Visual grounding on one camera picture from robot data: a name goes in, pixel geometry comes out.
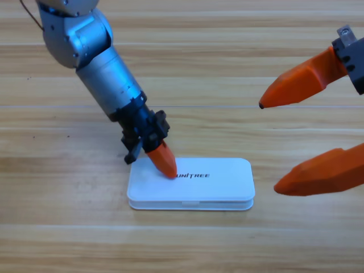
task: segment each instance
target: robotic arm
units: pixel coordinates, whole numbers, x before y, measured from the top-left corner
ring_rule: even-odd
[[[260,108],[296,104],[349,76],[364,94],[364,38],[357,40],[350,26],[337,30],[339,38],[327,50],[280,75],[259,101]],[[342,192],[364,184],[364,143],[348,150],[333,149],[294,167],[275,186],[290,196]]]
[[[141,148],[167,177],[177,175],[175,157],[164,139],[170,128],[164,111],[154,113],[147,97],[113,46],[113,32],[96,8],[98,0],[36,0],[49,53],[74,69],[112,122],[122,127],[122,143],[136,161]]]

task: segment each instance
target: silver robotic arm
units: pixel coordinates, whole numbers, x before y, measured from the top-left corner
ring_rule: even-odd
[[[164,111],[154,113],[147,97],[117,50],[98,0],[36,0],[48,51],[76,75],[112,122],[123,129],[122,142],[136,161],[141,148],[166,176],[177,175],[173,153],[164,142],[169,124]]]

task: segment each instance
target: orange fingertip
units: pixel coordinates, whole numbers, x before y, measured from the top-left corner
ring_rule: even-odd
[[[299,103],[347,75],[333,47],[280,75],[259,101],[261,109]]]
[[[176,158],[164,141],[157,149],[148,152],[147,156],[166,177],[175,178],[177,176]]]
[[[282,195],[309,196],[342,192],[364,184],[364,144],[331,150],[292,169],[275,186]]]

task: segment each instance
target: wood grain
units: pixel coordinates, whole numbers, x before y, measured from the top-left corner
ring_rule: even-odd
[[[304,198],[273,190],[302,161],[363,142],[361,97],[345,77],[299,105],[257,105],[337,28],[350,23],[363,37],[362,0],[100,0],[99,8],[148,106],[167,113],[175,155],[246,158],[254,206],[132,210],[121,128],[49,55],[20,3],[2,0],[0,272],[364,272],[364,187]]]

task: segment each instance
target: white plastic case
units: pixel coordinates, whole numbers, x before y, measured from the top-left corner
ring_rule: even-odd
[[[149,158],[131,165],[127,196],[134,209],[248,210],[255,188],[250,163],[241,158],[176,158],[168,179]]]

